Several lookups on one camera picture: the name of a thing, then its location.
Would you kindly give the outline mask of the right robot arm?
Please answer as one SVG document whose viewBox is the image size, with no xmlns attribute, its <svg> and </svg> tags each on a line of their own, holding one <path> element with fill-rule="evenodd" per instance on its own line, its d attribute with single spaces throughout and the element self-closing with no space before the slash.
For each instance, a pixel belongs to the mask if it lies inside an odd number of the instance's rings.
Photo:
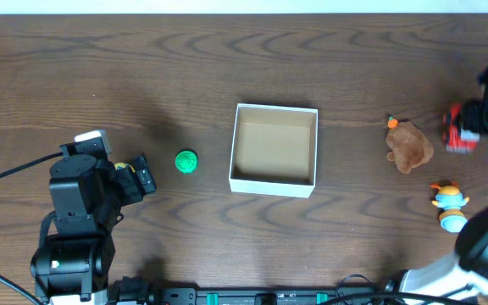
<svg viewBox="0 0 488 305">
<path fill-rule="evenodd" d="M 488 136 L 488 67 L 480 75 L 484 87 L 480 100 L 451 109 L 446 116 L 450 147 L 456 142 L 476 143 Z M 400 304 L 467 303 L 488 296 L 488 207 L 472 219 L 460 212 L 462 197 L 436 194 L 444 229 L 457 234 L 454 251 L 421 269 L 405 271 L 388 285 L 392 301 Z"/>
</svg>

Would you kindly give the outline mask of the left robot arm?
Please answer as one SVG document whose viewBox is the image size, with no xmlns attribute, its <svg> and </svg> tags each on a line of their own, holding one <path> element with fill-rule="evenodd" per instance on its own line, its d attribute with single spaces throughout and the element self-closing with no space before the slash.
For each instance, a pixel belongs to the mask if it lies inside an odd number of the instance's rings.
<svg viewBox="0 0 488 305">
<path fill-rule="evenodd" d="M 30 262 L 43 304 L 104 297 L 115 254 L 113 228 L 124 206 L 156 191 L 145 155 L 113 163 L 101 138 L 63 144 L 50 168 L 53 214 L 42 222 Z"/>
</svg>

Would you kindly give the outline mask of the orange and blue toy figure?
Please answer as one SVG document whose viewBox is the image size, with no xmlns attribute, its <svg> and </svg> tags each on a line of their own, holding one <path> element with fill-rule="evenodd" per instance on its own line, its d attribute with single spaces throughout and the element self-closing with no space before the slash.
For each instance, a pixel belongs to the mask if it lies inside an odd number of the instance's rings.
<svg viewBox="0 0 488 305">
<path fill-rule="evenodd" d="M 430 188 L 436 190 L 431 204 L 439 209 L 438 222 L 441 228 L 450 233 L 459 233 L 468 223 L 461 209 L 467 205 L 469 198 L 463 195 L 456 182 L 443 186 L 433 183 Z"/>
</svg>

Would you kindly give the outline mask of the yellow ball with blue letters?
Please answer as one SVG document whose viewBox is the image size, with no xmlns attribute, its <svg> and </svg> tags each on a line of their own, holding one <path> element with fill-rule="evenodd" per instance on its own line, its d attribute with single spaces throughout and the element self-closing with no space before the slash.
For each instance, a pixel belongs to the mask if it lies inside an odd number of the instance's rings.
<svg viewBox="0 0 488 305">
<path fill-rule="evenodd" d="M 114 165 L 114 167 L 117 169 L 117 170 L 121 170 L 121 169 L 129 169 L 131 170 L 133 173 L 136 172 L 136 170 L 134 169 L 134 167 L 128 163 L 124 163 L 124 162 L 119 162 L 119 163 L 116 163 Z"/>
</svg>

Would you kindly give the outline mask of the red toy fire truck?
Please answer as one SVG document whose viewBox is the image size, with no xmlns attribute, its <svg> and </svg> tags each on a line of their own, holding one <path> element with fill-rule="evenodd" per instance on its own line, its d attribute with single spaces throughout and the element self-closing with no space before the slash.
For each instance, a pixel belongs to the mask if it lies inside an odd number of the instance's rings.
<svg viewBox="0 0 488 305">
<path fill-rule="evenodd" d="M 447 151 L 453 153 L 471 153 L 480 141 L 480 135 L 464 130 L 459 122 L 461 104 L 455 104 L 442 118 L 442 138 Z"/>
</svg>

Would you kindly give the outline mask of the green ribbed plastic ball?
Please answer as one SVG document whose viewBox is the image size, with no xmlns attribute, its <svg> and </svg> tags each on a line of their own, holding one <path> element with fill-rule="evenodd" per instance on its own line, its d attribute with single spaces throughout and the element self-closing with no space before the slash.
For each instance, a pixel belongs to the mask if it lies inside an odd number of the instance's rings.
<svg viewBox="0 0 488 305">
<path fill-rule="evenodd" d="M 182 150 L 175 157 L 175 167 L 183 174 L 193 173 L 198 166 L 198 156 L 192 150 Z"/>
</svg>

